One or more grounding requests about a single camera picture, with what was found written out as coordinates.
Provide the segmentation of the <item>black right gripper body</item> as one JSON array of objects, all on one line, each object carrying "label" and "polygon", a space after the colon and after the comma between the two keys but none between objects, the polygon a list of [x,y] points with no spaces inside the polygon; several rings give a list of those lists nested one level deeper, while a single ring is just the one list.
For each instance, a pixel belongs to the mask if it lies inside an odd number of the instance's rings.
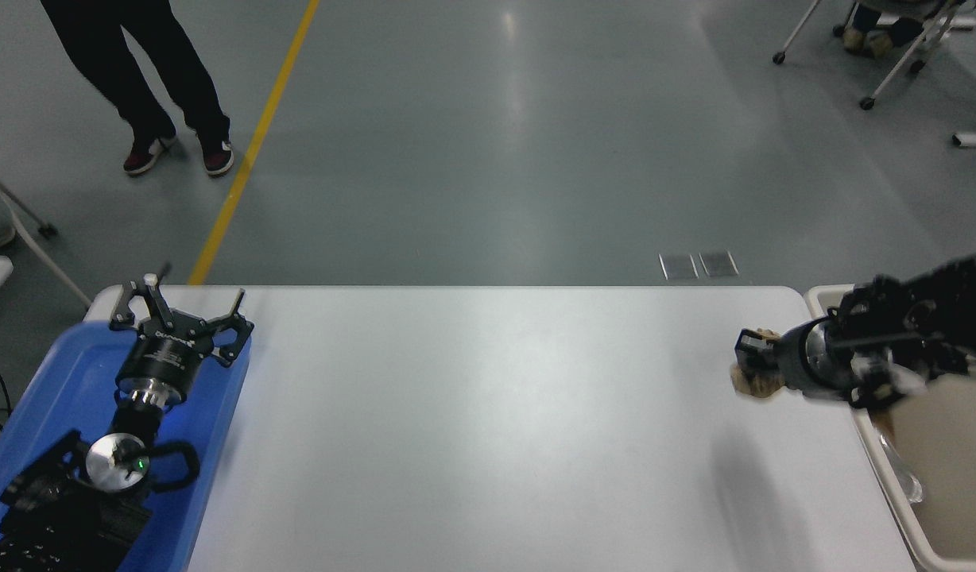
[{"label": "black right gripper body", "polygon": [[811,394],[815,388],[807,360],[807,337],[813,326],[805,323],[787,330],[773,350],[784,387],[803,394]]}]

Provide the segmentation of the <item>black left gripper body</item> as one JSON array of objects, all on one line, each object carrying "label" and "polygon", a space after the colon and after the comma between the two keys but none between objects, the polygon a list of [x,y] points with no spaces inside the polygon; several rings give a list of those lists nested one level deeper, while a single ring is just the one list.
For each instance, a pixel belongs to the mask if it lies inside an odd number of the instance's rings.
[{"label": "black left gripper body", "polygon": [[153,380],[169,387],[175,398],[186,398],[205,356],[213,350],[213,330],[198,316],[173,312],[173,328],[157,316],[143,319],[136,340],[116,376],[117,386],[134,390],[135,381]]}]

